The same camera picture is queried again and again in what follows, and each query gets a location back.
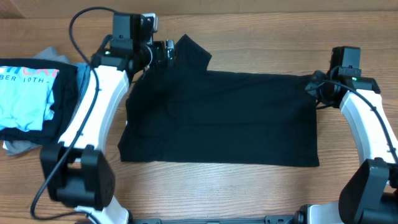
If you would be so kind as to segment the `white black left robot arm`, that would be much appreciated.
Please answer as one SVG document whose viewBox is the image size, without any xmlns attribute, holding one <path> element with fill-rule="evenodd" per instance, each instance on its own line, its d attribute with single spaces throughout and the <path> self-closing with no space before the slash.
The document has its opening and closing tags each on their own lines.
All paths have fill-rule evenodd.
<svg viewBox="0 0 398 224">
<path fill-rule="evenodd" d="M 86 58 L 90 78 L 76 114 L 60 139 L 40 152 L 45 177 L 40 191 L 92 223 L 133 221 L 114 194 L 116 179 L 105 147 L 116 110 L 134 75 L 174 65 L 174 42 L 153 38 L 158 21 L 154 13 L 114 12 L 112 33 Z"/>
</svg>

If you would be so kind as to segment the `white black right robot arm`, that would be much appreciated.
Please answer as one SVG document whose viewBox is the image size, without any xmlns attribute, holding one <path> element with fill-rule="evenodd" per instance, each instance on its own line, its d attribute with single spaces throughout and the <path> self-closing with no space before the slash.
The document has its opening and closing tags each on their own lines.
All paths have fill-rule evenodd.
<svg viewBox="0 0 398 224">
<path fill-rule="evenodd" d="M 338 108 L 349 124 L 360 167 L 336 202 L 304 205 L 291 223 L 397 223 L 397 138 L 382 107 L 380 88 L 363 77 L 358 47 L 335 47 L 329 71 L 315 71 L 306 92 L 317 109 Z"/>
</svg>

